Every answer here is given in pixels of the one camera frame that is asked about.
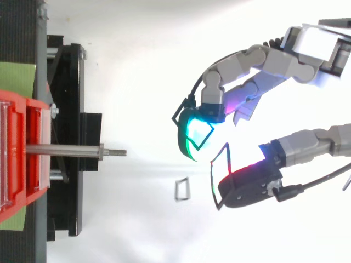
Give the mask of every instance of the dark vertical frame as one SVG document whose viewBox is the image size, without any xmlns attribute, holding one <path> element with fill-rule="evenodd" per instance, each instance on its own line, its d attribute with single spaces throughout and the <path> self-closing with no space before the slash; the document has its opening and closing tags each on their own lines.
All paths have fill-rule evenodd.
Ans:
<svg viewBox="0 0 351 263">
<path fill-rule="evenodd" d="M 37 64 L 38 58 L 46 57 L 46 49 L 40 49 L 46 41 L 46 21 L 38 17 L 39 0 L 0 0 L 0 61 Z M 37 65 L 37 76 L 45 67 Z M 34 98 L 44 90 L 36 81 Z M 27 206 L 25 227 L 19 231 L 0 231 L 0 262 L 45 263 L 47 195 Z"/>
</svg>

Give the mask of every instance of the red plastic bin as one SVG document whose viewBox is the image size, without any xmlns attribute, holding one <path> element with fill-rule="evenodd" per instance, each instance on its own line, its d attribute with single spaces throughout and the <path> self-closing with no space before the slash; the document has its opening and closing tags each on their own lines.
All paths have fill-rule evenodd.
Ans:
<svg viewBox="0 0 351 263">
<path fill-rule="evenodd" d="M 26 99 L 0 90 L 0 222 L 27 204 Z"/>
<path fill-rule="evenodd" d="M 49 187 L 50 156 L 26 156 L 26 144 L 50 144 L 50 137 L 47 104 L 0 90 L 0 223 Z"/>
</svg>

